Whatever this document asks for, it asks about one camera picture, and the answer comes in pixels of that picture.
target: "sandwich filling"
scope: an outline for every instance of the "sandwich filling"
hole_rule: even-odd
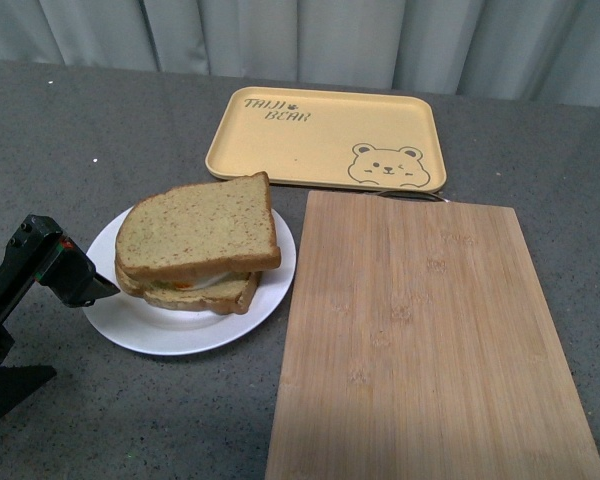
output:
[[[219,273],[208,277],[196,278],[190,282],[165,282],[156,280],[151,282],[151,285],[155,288],[164,288],[178,292],[192,292],[194,290],[201,290],[210,287],[211,285],[215,285],[216,283],[221,282],[228,274],[229,272]]]

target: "whole wheat bread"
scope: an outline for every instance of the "whole wheat bread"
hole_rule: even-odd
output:
[[[185,185],[139,202],[118,232],[115,261],[140,282],[277,268],[269,177]]]

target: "gray curtain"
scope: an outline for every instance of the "gray curtain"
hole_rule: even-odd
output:
[[[0,0],[0,59],[600,107],[600,0]]]

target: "robotic arm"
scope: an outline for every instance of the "robotic arm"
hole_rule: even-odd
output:
[[[9,240],[0,265],[0,365],[14,343],[3,323],[34,282],[49,287],[67,307],[90,306],[99,298],[119,292],[96,272],[93,262],[53,219],[27,216]],[[43,372],[45,378],[41,377],[30,390],[55,375],[55,370],[46,368],[51,373]],[[15,369],[0,368],[0,416],[15,406],[10,403],[18,403],[12,400],[12,392],[21,386],[17,384],[22,384],[23,378],[32,378],[31,370],[24,377],[14,376],[11,370]]]

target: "white plate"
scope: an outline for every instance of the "white plate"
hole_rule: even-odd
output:
[[[114,271],[115,239],[130,210],[121,213],[107,225],[87,251],[97,272],[114,283],[117,283]],[[97,300],[94,305],[84,308],[84,313],[106,338],[141,353],[185,355],[236,340],[271,314],[289,290],[293,279],[296,246],[282,217],[276,211],[273,211],[273,217],[282,263],[275,270],[263,272],[249,311],[244,315],[166,310],[153,307],[124,292]]]

